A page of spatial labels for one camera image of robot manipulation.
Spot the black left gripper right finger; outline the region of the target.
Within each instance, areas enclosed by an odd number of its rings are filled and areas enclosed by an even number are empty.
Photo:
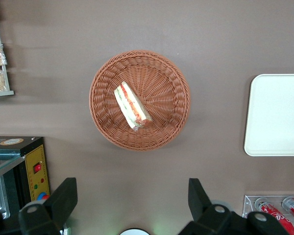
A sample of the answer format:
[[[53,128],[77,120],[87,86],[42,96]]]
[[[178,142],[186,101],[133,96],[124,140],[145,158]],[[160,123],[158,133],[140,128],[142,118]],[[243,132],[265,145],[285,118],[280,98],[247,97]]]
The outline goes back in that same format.
[[[188,205],[193,220],[179,232],[181,235],[245,234],[244,219],[224,205],[213,204],[199,179],[189,179]]]

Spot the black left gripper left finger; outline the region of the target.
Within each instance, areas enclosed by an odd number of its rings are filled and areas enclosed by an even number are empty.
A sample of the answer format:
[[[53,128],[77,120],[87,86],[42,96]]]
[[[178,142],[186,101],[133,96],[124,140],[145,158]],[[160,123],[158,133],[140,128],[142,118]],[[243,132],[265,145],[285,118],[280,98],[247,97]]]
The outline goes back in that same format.
[[[47,199],[36,200],[18,215],[23,235],[59,235],[78,202],[76,178],[66,178]]]

